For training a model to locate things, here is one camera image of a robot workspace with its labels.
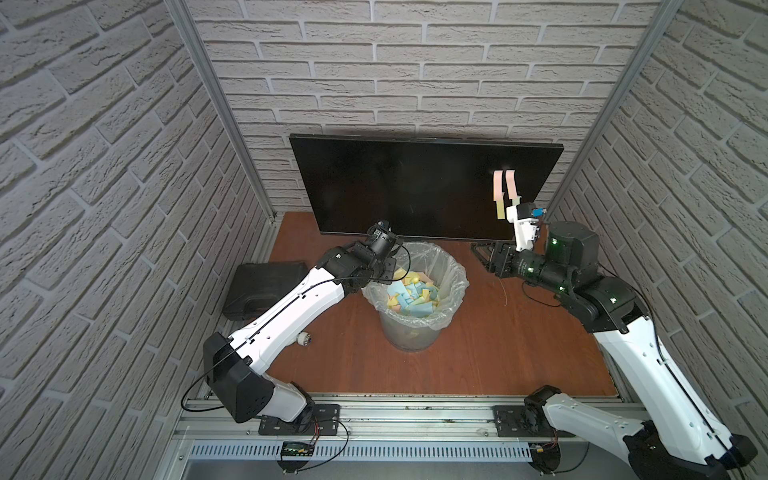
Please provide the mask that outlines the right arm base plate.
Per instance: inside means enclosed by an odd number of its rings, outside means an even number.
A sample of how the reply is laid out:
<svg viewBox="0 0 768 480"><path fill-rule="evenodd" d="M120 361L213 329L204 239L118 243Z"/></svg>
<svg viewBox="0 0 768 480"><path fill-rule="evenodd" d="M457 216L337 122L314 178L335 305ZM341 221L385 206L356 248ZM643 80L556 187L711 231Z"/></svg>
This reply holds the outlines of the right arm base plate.
<svg viewBox="0 0 768 480"><path fill-rule="evenodd" d="M500 438L554 438L555 430L541 409L524 405L496 405L491 408Z"/></svg>

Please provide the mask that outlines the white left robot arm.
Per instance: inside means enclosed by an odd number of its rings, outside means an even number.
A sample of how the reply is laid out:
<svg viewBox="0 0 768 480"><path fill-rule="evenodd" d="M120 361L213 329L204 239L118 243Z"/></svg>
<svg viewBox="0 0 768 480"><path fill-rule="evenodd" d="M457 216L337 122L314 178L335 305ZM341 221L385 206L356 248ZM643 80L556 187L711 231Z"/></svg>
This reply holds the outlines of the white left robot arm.
<svg viewBox="0 0 768 480"><path fill-rule="evenodd" d="M203 379L237 423L257 417L302 423L311 397L293 383L267 374L280 353L326 310L394 272L400 240L368 238L328 250L288 294L229 336L214 333L202 347Z"/></svg>

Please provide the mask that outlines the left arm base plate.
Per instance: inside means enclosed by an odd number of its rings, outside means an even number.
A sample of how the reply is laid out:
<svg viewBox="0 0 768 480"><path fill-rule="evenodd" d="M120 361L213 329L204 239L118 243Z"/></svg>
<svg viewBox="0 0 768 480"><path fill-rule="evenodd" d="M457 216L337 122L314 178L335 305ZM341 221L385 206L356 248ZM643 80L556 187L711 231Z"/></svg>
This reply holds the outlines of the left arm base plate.
<svg viewBox="0 0 768 480"><path fill-rule="evenodd" d="M313 404L294 421L285 422L277 417L264 417L259 424L261 436L336 436L339 429L339 404Z"/></svg>

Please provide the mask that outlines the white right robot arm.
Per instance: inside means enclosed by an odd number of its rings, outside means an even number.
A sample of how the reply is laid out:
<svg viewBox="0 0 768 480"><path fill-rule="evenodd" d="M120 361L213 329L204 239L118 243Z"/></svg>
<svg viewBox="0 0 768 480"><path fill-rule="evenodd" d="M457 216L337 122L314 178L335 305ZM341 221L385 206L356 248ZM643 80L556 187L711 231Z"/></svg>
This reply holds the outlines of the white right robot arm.
<svg viewBox="0 0 768 480"><path fill-rule="evenodd" d="M600 238L570 221L549 225L545 251L539 226L516 222L515 240L474 243L471 250L499 278L553 293L609 354L649 417L640 421L586 405L551 385L524 400L528 429L567 432L628 464L640 479L726 479L755 459L752 440L732 433L695 391L658 338L647 301L629 283L598 270Z"/></svg>

